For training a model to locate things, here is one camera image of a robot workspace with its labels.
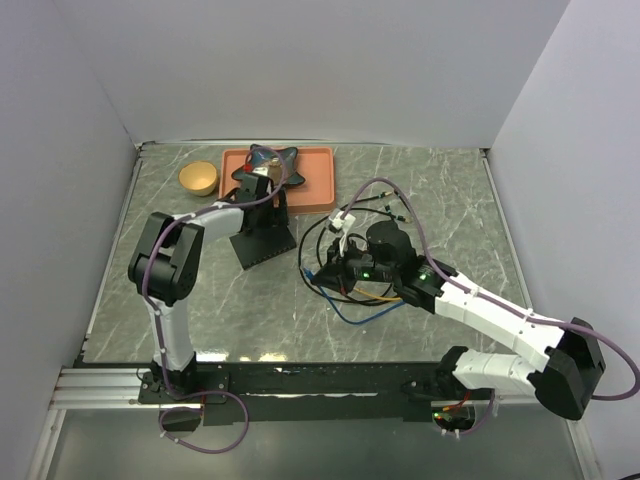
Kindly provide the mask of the black network switch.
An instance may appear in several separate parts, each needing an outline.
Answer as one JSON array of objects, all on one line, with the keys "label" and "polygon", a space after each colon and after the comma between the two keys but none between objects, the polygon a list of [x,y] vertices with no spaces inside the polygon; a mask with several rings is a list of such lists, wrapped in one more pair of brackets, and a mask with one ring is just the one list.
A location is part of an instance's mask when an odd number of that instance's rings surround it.
[{"label": "black network switch", "polygon": [[243,270],[297,247],[296,240],[286,225],[240,232],[232,236],[230,242]]}]

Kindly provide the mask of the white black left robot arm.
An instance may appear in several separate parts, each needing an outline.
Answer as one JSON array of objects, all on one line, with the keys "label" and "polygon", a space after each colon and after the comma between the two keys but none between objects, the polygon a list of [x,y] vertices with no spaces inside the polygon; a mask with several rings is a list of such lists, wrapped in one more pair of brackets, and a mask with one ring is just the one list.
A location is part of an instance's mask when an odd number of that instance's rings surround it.
[{"label": "white black left robot arm", "polygon": [[203,247],[222,238],[230,241],[244,270],[293,250],[283,184],[249,174],[239,187],[200,210],[152,213],[129,262],[128,278],[145,303],[154,334],[152,378],[177,402],[190,400],[203,384],[187,298]]}]

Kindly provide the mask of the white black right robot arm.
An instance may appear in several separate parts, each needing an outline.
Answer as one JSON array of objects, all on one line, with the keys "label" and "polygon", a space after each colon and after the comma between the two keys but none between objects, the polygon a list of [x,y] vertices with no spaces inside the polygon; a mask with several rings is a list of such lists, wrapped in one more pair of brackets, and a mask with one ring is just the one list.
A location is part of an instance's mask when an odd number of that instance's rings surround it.
[{"label": "white black right robot arm", "polygon": [[552,413],[579,420],[605,371],[589,323],[535,317],[448,265],[417,254],[393,221],[369,227],[365,248],[346,237],[334,240],[325,264],[309,278],[321,292],[341,294],[362,281],[387,283],[405,304],[467,325],[509,348],[507,354],[452,349],[437,374],[438,389],[448,398],[492,389],[533,396]]}]

